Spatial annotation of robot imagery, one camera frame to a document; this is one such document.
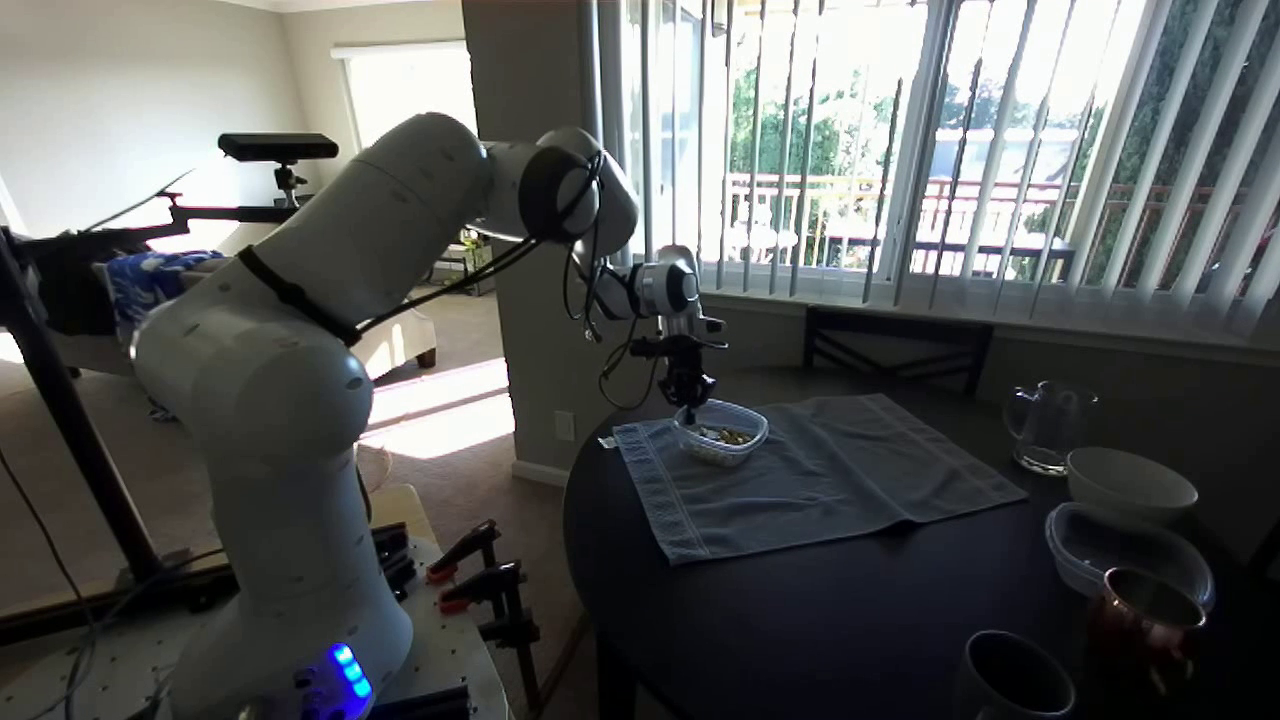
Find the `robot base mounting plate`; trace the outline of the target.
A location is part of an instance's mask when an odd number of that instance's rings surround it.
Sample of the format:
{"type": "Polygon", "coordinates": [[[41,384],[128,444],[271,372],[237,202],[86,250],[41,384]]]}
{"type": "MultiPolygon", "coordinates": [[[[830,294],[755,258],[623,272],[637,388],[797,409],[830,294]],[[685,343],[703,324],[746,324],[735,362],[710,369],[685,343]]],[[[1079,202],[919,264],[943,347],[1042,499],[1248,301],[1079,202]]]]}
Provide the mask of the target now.
{"type": "MultiPolygon", "coordinates": [[[[403,665],[375,674],[351,631],[328,631],[320,653],[289,675],[297,709],[253,698],[209,720],[518,720],[477,621],[444,611],[440,589],[429,584],[440,542],[418,489],[375,489],[372,521],[409,527],[413,580],[399,609],[413,621],[413,646],[403,665]]],[[[0,720],[182,720],[173,709],[175,665],[211,623],[211,611],[112,621],[92,646],[70,640],[30,661],[0,690],[0,720]]]]}

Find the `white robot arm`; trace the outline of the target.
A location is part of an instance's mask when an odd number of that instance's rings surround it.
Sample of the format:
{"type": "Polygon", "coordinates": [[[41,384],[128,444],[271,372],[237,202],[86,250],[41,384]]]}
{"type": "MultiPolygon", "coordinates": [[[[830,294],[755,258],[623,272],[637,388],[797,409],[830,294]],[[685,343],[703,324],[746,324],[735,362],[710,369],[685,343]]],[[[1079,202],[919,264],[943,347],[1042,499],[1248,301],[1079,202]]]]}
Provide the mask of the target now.
{"type": "Polygon", "coordinates": [[[701,351],[720,324],[693,258],[609,264],[637,234],[637,193],[597,135],[507,145],[440,112],[397,124],[132,337],[141,384],[203,457],[237,578],[173,669],[167,720],[364,720],[409,665],[418,621],[383,580],[356,489],[351,444],[372,418],[356,339],[466,230],[586,250],[588,301],[655,330],[663,396],[710,400],[701,351]]]}

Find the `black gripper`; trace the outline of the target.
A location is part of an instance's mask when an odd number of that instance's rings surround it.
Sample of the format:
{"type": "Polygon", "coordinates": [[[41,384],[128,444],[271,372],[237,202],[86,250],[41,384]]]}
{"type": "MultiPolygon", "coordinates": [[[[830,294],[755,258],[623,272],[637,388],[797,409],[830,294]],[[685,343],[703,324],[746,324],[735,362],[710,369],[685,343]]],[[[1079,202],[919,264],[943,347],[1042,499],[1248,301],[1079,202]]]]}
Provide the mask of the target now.
{"type": "Polygon", "coordinates": [[[682,427],[696,423],[710,409],[710,396],[718,388],[718,377],[703,369],[703,351],[723,343],[723,321],[710,316],[696,321],[689,331],[659,331],[632,339],[632,355],[649,355],[663,365],[659,396],[676,404],[682,427]]]}

